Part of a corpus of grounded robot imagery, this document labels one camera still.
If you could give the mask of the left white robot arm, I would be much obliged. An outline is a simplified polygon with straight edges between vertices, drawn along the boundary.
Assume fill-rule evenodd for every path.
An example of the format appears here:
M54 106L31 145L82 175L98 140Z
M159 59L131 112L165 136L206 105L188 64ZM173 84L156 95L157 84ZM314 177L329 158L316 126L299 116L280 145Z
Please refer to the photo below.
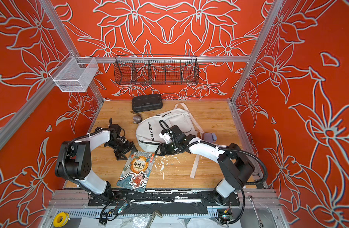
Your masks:
M127 153L138 150L132 141L121 135L124 131L118 124L113 124L110 118L107 128L98 127L93 133L64 141L59 151L55 175L76 184L103 204L122 199L122 193L113 193L111 184L92 170L91 152L104 145L114 150L118 161L126 161Z

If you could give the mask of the green history comic book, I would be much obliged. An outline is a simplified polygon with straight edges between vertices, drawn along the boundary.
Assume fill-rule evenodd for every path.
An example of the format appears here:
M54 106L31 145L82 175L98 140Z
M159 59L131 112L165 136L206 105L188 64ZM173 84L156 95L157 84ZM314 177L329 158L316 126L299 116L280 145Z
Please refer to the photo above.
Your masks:
M160 143L153 140L148 140L146 141L146 144L159 145Z

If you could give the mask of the purple glasses case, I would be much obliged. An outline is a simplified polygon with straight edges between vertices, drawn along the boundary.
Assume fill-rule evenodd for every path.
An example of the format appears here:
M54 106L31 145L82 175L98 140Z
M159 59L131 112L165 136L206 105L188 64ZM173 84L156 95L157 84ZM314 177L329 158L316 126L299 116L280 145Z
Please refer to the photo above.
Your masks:
M217 136L215 133L204 133L203 140L210 143L215 143L217 141Z

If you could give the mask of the small green circuit board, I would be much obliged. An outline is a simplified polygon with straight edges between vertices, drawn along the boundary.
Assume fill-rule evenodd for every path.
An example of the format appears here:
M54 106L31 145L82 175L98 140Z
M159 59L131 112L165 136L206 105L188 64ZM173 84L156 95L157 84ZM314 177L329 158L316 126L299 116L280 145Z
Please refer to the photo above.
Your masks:
M233 214L231 212L222 212L219 214L219 223L222 225L229 225L233 221Z

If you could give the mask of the metal pipe elbow fitting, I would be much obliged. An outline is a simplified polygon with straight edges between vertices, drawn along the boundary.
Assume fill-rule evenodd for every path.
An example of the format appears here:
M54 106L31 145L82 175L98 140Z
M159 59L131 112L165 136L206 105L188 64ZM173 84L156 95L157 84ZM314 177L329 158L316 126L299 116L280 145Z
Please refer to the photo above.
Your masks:
M143 121L143 119L142 119L142 116L141 116L141 115L133 116L133 122L134 122L135 124L140 124L142 121Z

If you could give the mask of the red cartoon story book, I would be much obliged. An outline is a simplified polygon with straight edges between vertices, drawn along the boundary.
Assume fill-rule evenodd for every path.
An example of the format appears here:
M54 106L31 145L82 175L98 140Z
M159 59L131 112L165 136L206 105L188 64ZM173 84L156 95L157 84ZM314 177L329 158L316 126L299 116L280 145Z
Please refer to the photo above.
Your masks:
M131 152L116 183L117 187L144 193L155 156L148 152Z

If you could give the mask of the steel wrench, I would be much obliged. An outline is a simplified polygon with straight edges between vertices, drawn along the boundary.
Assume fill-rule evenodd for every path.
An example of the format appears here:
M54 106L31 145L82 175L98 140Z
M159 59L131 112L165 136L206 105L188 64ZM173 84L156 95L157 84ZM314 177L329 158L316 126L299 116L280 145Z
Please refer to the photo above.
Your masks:
M257 220L258 220L258 225L259 225L259 227L260 227L260 228L264 228L264 224L263 224L263 222L262 222L262 220L261 220L261 218L260 218L260 216L259 216L259 213L258 213L258 211L257 211L257 209L256 209L256 206L255 206L255 203L254 203L254 200L253 200L253 196L250 195L248 198L249 198L249 201L250 201L251 204L252 204L252 207L253 207L253 210L254 210L254 212L255 212L256 218L257 218Z

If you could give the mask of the black plastic case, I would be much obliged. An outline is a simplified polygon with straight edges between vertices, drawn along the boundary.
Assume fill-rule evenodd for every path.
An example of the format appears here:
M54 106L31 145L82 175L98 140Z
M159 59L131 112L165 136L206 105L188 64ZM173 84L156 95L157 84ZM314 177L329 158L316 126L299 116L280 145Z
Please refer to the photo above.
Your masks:
M163 108L160 94L137 96L132 99L132 110L136 113L158 110Z

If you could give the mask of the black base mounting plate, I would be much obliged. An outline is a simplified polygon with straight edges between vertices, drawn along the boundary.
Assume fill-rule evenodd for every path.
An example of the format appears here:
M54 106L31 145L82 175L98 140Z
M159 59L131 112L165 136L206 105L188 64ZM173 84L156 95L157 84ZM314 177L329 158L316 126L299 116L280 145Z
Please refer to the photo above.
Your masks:
M223 203L217 203L213 189L146 189L144 192L136 192L128 189L113 189L113 194L118 200L113 205L127 202L136 204L159 203L197 203L204 206L240 206L239 196L235 193Z

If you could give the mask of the yellow tape roll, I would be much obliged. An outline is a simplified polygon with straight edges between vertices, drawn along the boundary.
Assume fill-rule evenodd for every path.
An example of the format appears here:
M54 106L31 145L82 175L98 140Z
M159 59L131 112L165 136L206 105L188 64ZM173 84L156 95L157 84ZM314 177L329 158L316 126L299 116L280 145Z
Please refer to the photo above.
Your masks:
M65 226L69 220L70 220L70 216L68 213L60 212L54 217L53 226L56 228L61 228Z

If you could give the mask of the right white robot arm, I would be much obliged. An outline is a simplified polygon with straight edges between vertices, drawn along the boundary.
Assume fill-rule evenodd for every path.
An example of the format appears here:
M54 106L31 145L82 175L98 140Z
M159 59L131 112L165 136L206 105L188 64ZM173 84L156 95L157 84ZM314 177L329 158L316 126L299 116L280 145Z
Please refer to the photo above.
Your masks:
M159 121L159 125L162 128L159 136L165 142L158 146L155 155L166 156L187 152L203 156L219 165L224 178L217 184L212 194L212 200L219 205L226 204L229 196L233 192L241 191L245 185L261 184L268 178L265 164L234 143L220 146L195 135L185 135L177 125L170 127L163 120ZM263 177L260 180L249 181L255 171L251 159L255 160L263 170Z

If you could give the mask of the white student backpack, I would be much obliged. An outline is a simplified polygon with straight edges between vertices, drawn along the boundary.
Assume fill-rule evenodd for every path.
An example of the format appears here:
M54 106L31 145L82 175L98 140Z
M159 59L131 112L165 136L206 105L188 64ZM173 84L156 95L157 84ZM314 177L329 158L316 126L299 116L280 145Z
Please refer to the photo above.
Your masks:
M177 125L186 135L192 134L202 138L204 131L197 123L188 107L184 103L177 103L173 110L149 117L143 120L136 130L136 138L139 146L148 153L154 153L159 145L146 144L146 141L165 142L160 138L162 127L159 121L163 120L169 127Z

